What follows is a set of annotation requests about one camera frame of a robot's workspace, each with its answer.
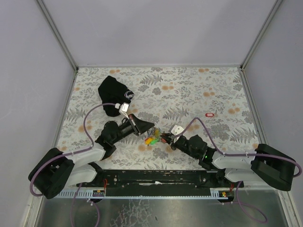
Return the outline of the key bunch with coloured tags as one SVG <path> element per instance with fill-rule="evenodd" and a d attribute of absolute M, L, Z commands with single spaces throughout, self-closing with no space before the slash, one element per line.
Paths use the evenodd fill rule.
<path fill-rule="evenodd" d="M 147 131 L 147 138 L 144 140 L 145 145 L 151 146 L 158 142 L 166 143 L 165 139 L 161 137 L 162 134 L 160 128 L 152 127 Z"/>

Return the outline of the red key tag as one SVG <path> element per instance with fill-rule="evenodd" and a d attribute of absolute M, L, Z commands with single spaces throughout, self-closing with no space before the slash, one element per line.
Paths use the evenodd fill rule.
<path fill-rule="evenodd" d="M 214 117 L 214 113 L 206 113 L 205 116 L 206 117 Z"/>

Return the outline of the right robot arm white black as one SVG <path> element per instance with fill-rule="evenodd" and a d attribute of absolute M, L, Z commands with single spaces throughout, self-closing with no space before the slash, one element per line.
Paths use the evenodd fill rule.
<path fill-rule="evenodd" d="M 269 186 L 290 191 L 294 178 L 295 160 L 267 144 L 258 144 L 255 150 L 243 154 L 224 154 L 211 148 L 198 135 L 187 139 L 163 133 L 161 138 L 172 150 L 179 149 L 206 170 L 223 170 L 231 182 L 264 181 Z"/>

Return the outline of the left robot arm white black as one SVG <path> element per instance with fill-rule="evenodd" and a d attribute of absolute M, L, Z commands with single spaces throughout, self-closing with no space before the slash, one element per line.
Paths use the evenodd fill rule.
<path fill-rule="evenodd" d="M 52 199 L 66 186 L 91 182 L 97 175 L 91 163 L 110 157 L 116 150 L 115 143 L 131 134 L 140 136 L 154 125 L 130 114 L 121 124 L 108 121 L 88 148 L 69 153 L 58 148 L 50 149 L 28 176 L 31 194 Z"/>

